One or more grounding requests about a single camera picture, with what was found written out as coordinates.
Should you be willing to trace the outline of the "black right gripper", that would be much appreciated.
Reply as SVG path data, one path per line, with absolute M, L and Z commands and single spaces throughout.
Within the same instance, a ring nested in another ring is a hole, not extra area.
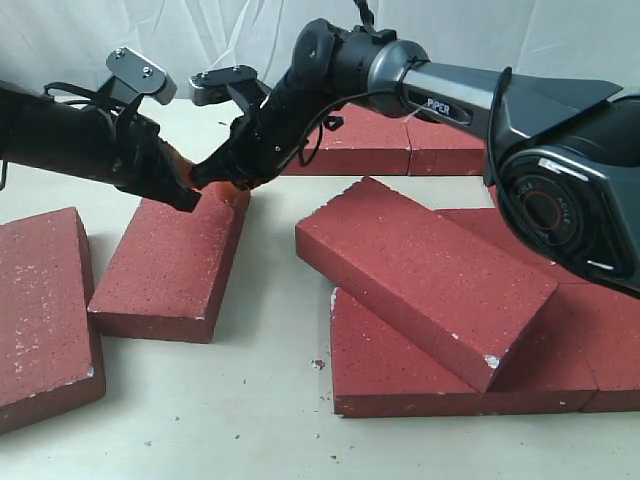
M 220 182 L 220 196 L 248 194 L 270 182 L 290 161 L 312 120 L 332 101 L 320 87 L 301 86 L 290 68 L 250 126 L 195 165 L 191 180 L 198 188 Z

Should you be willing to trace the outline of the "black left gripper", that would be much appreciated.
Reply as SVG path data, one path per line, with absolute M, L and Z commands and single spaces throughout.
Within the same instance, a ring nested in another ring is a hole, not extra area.
M 192 212 L 201 193 L 195 164 L 159 137 L 159 125 L 138 114 L 126 117 L 97 106 L 74 111 L 74 175 L 125 193 Z

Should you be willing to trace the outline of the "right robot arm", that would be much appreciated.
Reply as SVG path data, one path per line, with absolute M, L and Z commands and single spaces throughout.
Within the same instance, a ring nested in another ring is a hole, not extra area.
M 242 111 L 193 169 L 198 186 L 273 180 L 312 132 L 339 126 L 347 104 L 443 124 L 483 142 L 484 182 L 522 243 L 589 282 L 639 293 L 639 99 L 615 83 L 435 63 L 392 30 L 316 19 L 273 88 L 235 67 L 194 91 L 195 103 Z

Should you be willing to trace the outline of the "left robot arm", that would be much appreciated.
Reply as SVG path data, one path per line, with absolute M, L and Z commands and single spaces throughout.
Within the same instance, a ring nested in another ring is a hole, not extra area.
M 183 212 L 201 194 L 180 177 L 160 126 L 95 94 L 78 109 L 1 83 L 1 160 L 111 185 Z

